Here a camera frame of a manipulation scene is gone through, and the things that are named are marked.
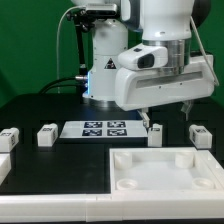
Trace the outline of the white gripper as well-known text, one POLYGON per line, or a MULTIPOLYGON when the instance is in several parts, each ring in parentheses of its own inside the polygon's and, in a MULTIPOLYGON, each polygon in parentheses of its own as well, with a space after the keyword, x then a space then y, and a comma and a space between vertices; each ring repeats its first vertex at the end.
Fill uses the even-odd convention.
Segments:
POLYGON ((181 111, 188 120, 192 100, 214 91, 212 55, 191 57, 183 71, 166 73, 165 47, 137 45, 121 53, 118 62, 121 68, 115 78, 115 102, 125 111, 140 109, 145 128, 150 127, 148 107, 184 101, 181 111))

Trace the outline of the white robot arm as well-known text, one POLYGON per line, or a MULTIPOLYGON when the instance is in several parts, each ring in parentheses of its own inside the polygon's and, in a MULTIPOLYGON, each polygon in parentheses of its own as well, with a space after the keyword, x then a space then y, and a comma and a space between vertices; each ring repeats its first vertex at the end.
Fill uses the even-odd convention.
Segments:
POLYGON ((218 84, 213 57, 190 51, 211 0, 71 0, 74 21, 93 40, 85 101, 138 110, 211 95, 218 84))

